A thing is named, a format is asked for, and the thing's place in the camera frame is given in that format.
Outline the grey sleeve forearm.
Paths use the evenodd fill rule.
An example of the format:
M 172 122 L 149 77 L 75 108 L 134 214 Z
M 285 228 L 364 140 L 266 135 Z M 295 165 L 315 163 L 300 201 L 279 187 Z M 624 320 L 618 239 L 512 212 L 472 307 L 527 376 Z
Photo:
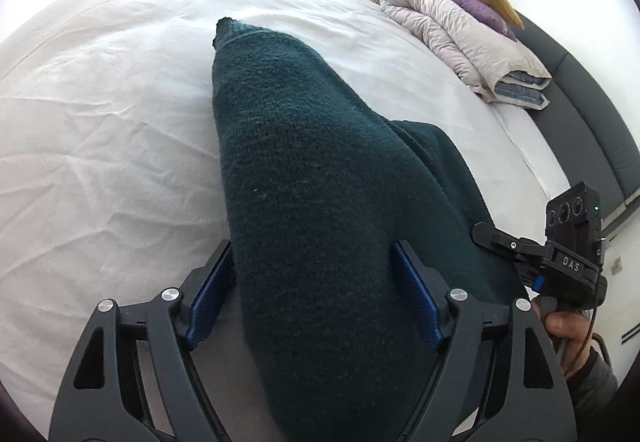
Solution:
M 585 430 L 603 412 L 617 391 L 611 367 L 593 348 L 578 372 L 567 379 L 577 431 Z

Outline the person's right hand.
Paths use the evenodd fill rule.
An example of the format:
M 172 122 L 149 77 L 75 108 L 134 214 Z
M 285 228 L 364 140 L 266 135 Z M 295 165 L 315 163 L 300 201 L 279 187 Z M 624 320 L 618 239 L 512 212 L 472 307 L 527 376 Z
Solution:
M 560 339 L 565 348 L 560 365 L 566 379 L 575 376 L 584 367 L 590 355 L 592 339 L 591 319 L 580 312 L 552 311 L 553 298 L 537 295 L 533 308 L 544 324 L 548 335 Z

